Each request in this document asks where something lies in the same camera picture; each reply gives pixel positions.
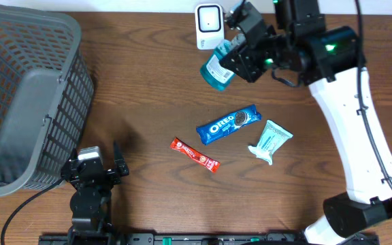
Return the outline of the teal mouthwash bottle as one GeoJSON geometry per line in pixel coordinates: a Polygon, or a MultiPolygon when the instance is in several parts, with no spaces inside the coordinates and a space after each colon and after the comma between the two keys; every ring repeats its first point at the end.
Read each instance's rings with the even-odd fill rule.
{"type": "Polygon", "coordinates": [[[211,57],[201,66],[202,78],[218,91],[225,90],[235,74],[220,65],[220,60],[245,40],[244,34],[237,34],[231,41],[224,39],[215,47],[211,57]]]}

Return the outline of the red Nescafe stick sachet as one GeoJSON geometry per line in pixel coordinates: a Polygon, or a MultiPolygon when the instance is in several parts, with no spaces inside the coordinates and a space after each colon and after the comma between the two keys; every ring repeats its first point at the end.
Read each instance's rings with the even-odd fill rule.
{"type": "Polygon", "coordinates": [[[178,138],[175,138],[169,147],[172,150],[176,150],[178,152],[181,152],[182,154],[185,154],[187,157],[204,166],[212,173],[216,173],[218,168],[221,166],[220,162],[196,151],[178,138]]]}

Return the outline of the mint green wipes packet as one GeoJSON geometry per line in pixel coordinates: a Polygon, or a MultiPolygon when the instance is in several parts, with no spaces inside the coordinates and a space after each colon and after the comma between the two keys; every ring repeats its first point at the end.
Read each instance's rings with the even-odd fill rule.
{"type": "Polygon", "coordinates": [[[256,146],[249,146],[248,149],[256,158],[273,165],[273,154],[292,137],[292,133],[277,125],[274,121],[267,120],[259,142],[256,146]]]}

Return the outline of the blue Oreo cookie pack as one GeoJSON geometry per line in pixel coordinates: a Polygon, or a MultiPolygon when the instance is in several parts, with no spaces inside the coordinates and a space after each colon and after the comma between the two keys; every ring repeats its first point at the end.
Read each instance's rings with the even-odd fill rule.
{"type": "Polygon", "coordinates": [[[262,115],[257,111],[256,105],[250,105],[200,126],[196,128],[196,132],[199,134],[201,142],[208,145],[261,119],[262,115]]]}

